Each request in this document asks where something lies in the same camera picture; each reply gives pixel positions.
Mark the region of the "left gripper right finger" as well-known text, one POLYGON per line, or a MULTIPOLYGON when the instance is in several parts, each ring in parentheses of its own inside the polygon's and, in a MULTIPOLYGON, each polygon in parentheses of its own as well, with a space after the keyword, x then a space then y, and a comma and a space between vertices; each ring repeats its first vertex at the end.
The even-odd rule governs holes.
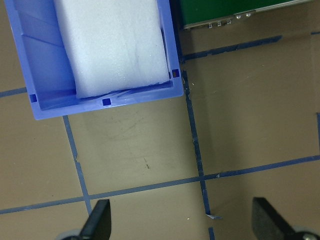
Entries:
POLYGON ((264 197, 252 199, 251 226, 257 240, 290 240, 296 234, 264 197))

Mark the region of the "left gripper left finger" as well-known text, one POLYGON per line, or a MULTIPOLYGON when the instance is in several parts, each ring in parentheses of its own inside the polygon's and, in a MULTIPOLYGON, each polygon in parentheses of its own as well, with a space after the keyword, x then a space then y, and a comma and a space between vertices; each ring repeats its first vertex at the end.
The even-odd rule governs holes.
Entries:
POLYGON ((111 204, 109 199, 98 200, 82 227, 81 240, 109 240, 111 236, 111 204))

